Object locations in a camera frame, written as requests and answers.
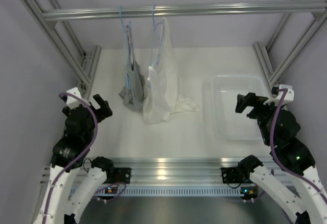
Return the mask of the white tank top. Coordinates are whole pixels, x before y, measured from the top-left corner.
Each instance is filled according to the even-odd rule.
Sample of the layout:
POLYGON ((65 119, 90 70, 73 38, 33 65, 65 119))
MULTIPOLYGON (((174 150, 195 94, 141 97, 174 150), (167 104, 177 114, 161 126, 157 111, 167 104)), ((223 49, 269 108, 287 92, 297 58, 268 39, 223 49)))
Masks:
POLYGON ((147 124, 169 121, 173 114, 197 112, 199 106, 178 90, 177 60, 174 57, 170 26, 162 19, 157 54, 152 54, 145 86, 143 119, 147 124))

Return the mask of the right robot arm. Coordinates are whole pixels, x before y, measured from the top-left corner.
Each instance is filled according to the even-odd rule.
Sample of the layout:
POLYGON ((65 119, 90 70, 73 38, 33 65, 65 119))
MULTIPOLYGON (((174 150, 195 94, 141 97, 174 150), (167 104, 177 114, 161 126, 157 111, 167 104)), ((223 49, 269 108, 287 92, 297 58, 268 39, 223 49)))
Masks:
POLYGON ((296 137, 301 129, 295 116, 283 109, 288 89, 280 89, 277 101, 255 93, 237 96, 236 113, 247 114, 259 126, 263 142, 274 162, 290 179, 296 194, 284 186, 254 155, 241 160, 236 169, 244 182, 258 185, 284 211, 292 223, 326 223, 326 190, 320 181, 309 149, 296 137))

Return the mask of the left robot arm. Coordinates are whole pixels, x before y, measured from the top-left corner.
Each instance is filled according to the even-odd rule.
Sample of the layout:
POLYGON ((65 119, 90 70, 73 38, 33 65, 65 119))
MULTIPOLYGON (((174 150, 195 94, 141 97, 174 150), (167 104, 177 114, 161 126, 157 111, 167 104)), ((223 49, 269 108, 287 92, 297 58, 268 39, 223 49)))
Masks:
POLYGON ((98 124, 112 116, 107 101, 93 96, 95 109, 77 88, 60 93, 66 106, 63 136, 53 147, 50 176, 41 207, 34 223, 79 223, 93 195, 103 183, 115 178, 112 160, 98 157, 81 183, 76 178, 98 133, 98 124))

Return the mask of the grey tank top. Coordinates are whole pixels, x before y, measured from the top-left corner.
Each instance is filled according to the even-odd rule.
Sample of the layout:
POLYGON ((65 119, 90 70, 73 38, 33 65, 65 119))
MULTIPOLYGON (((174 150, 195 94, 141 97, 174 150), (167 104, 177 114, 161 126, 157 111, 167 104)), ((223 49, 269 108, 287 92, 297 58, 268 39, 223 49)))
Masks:
MULTIPOLYGON (((133 44, 133 35, 132 28, 130 37, 132 38, 133 44)), ((143 107, 144 101, 144 85, 145 78, 141 72, 141 67, 136 60, 135 52, 134 52, 134 44, 132 47, 132 56, 133 56, 133 71, 129 71, 131 75, 131 90, 126 87, 126 74, 125 74, 125 61, 124 61, 124 81, 125 85, 122 90, 119 92, 119 96, 123 100, 123 104, 132 111, 140 111, 143 107)))

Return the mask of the clear plastic bin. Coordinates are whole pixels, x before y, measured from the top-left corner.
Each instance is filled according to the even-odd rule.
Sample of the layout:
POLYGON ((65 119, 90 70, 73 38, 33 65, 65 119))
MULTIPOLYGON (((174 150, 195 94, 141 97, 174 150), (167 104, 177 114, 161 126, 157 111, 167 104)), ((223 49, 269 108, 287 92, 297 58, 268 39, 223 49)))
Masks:
POLYGON ((261 135, 256 121, 246 117, 252 108, 236 113, 237 96, 253 92, 268 96, 263 80, 258 76, 214 75, 202 83, 204 131, 210 141, 256 142, 261 135))

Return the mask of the left aluminium frame post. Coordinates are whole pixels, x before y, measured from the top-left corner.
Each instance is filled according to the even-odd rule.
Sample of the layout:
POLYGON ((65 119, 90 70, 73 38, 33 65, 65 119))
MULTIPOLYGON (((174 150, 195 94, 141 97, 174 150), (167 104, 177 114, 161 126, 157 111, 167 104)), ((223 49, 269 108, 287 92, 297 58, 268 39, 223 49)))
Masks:
POLYGON ((38 0, 20 0, 25 6, 27 11, 36 21, 36 23, 43 30, 49 41, 54 46, 55 50, 65 60, 71 70, 77 76, 77 85, 82 91, 85 98, 91 97, 91 90, 95 81, 96 71, 100 59, 102 48, 99 45, 95 45, 91 51, 86 52, 77 36, 75 35, 71 25, 68 22, 63 23, 64 29, 67 31, 68 36, 72 40, 75 47, 78 49, 80 58, 76 59, 69 51, 68 46, 64 43, 63 39, 56 31, 54 22, 47 22, 43 13, 45 12, 38 0))

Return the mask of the aluminium frame post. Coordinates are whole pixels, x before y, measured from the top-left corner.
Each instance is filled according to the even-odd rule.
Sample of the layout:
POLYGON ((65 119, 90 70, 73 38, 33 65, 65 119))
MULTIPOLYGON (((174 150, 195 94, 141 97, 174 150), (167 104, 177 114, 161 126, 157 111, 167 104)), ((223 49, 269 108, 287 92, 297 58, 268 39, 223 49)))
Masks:
POLYGON ((271 28, 266 40, 256 41, 251 47, 266 90, 284 81, 306 49, 326 28, 326 7, 311 8, 308 12, 280 13, 271 28))
POLYGON ((75 35, 71 25, 68 22, 63 23, 64 29, 67 31, 68 36, 72 40, 75 47, 78 49, 80 58, 76 59, 69 51, 68 46, 64 43, 63 39, 56 31, 54 22, 47 22, 43 13, 45 12, 38 0, 20 0, 25 6, 27 11, 36 21, 36 23, 43 30, 49 41, 54 46, 55 50, 65 60, 71 70, 77 76, 77 85, 82 91, 85 98, 91 97, 91 90, 95 81, 96 71, 100 59, 102 48, 99 45, 95 45, 91 51, 86 52, 77 36, 75 35))

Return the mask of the right aluminium frame post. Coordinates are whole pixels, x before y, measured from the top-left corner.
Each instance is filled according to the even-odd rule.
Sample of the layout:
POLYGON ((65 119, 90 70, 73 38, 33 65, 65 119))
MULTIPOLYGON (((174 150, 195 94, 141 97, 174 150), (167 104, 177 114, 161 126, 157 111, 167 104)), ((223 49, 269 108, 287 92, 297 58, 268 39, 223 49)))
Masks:
POLYGON ((251 47, 266 90, 284 81, 306 49, 326 28, 326 7, 311 8, 308 12, 280 13, 271 28, 266 40, 256 41, 251 47))

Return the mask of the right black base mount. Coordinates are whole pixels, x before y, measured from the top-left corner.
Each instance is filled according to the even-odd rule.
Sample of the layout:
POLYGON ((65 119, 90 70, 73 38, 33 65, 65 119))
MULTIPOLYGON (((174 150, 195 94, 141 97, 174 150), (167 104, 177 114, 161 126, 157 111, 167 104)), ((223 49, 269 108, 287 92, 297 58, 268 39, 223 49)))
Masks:
POLYGON ((240 184, 242 183, 242 175, 236 167, 221 168, 222 181, 225 184, 240 184))

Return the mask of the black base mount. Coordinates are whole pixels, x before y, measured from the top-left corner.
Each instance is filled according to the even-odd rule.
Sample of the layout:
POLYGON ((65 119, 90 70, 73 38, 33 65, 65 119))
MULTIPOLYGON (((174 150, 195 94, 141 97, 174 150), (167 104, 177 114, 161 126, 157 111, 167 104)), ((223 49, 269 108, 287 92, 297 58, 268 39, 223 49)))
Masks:
POLYGON ((225 184, 240 184, 242 183, 242 175, 236 167, 221 168, 222 181, 225 184))
POLYGON ((113 182, 123 182, 129 184, 131 179, 131 168, 127 167, 117 167, 114 170, 113 182))

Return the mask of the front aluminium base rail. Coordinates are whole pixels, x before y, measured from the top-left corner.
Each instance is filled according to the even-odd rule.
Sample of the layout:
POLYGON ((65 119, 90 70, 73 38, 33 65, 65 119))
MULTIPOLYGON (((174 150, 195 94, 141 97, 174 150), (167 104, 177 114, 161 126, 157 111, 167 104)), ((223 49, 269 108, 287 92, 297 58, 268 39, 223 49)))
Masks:
POLYGON ((131 186, 223 186, 223 167, 234 158, 113 158, 116 167, 131 169, 131 186))

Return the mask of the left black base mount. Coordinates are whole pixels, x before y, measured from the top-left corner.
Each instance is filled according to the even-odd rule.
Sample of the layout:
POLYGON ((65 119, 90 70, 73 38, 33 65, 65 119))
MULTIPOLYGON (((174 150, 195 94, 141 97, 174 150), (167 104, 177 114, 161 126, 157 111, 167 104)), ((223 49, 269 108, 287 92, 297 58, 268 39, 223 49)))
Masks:
POLYGON ((127 167, 117 167, 114 170, 113 182, 123 182, 129 184, 131 179, 131 168, 127 167))

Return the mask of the aluminium hanging rail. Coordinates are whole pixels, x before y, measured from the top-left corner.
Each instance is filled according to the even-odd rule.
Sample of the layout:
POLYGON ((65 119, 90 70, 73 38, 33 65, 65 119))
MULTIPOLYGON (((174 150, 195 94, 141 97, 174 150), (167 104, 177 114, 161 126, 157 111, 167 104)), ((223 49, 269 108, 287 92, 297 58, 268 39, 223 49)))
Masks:
POLYGON ((42 13, 47 22, 145 18, 167 16, 282 14, 299 12, 324 12, 326 0, 295 0, 251 3, 182 4, 161 6, 134 6, 94 9, 56 9, 42 13))

